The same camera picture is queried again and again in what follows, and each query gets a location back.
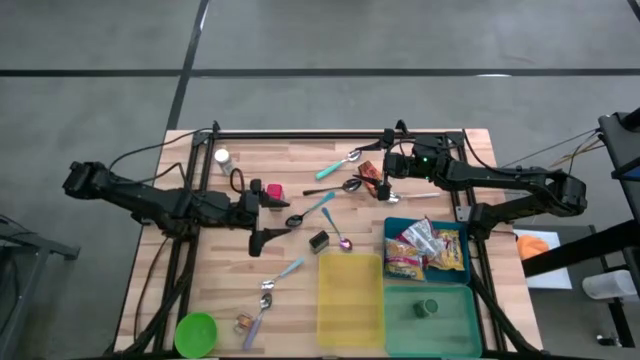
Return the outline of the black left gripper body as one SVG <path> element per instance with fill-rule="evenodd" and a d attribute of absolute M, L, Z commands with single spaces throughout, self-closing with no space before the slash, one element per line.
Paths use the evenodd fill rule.
<path fill-rule="evenodd" d="M 259 217 L 259 209 L 263 197 L 263 186 L 260 179 L 253 179 L 247 188 L 240 190 L 239 198 L 239 226 L 244 229 L 254 229 Z"/>

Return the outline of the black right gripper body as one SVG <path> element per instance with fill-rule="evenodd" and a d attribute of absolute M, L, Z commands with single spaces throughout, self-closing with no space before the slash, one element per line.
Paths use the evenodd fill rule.
<path fill-rule="evenodd" d="M 398 142 L 385 151 L 383 160 L 385 177 L 431 179 L 435 176 L 440 155 L 438 147 L 412 142 L 410 155 L 393 151 L 401 145 L 402 142 Z"/>

